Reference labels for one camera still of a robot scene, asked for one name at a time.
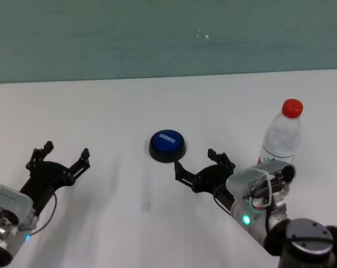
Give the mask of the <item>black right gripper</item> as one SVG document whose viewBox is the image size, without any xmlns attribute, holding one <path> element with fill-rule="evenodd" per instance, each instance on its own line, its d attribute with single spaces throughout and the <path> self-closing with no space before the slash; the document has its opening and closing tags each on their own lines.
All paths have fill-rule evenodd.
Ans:
<svg viewBox="0 0 337 268">
<path fill-rule="evenodd" d="M 179 161 L 176 161 L 175 180 L 190 187 L 195 193 L 210 193 L 224 207 L 231 207 L 235 198 L 227 190 L 226 181 L 234 173 L 235 164 L 226 153 L 218 154 L 213 149 L 208 149 L 208 158 L 216 165 L 206 167 L 197 174 L 187 171 Z"/>
</svg>

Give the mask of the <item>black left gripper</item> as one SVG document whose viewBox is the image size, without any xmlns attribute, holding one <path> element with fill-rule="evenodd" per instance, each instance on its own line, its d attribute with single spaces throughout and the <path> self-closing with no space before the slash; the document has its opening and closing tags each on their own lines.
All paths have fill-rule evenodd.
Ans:
<svg viewBox="0 0 337 268">
<path fill-rule="evenodd" d="M 54 149 L 51 141 L 43 148 L 35 148 L 26 169 L 30 172 L 28 181 L 21 188 L 20 193 L 29 196 L 36 216 L 39 216 L 56 190 L 64 186 L 72 186 L 75 181 L 91 166 L 89 163 L 89 149 L 85 148 L 79 159 L 67 168 L 59 163 L 43 161 Z"/>
</svg>

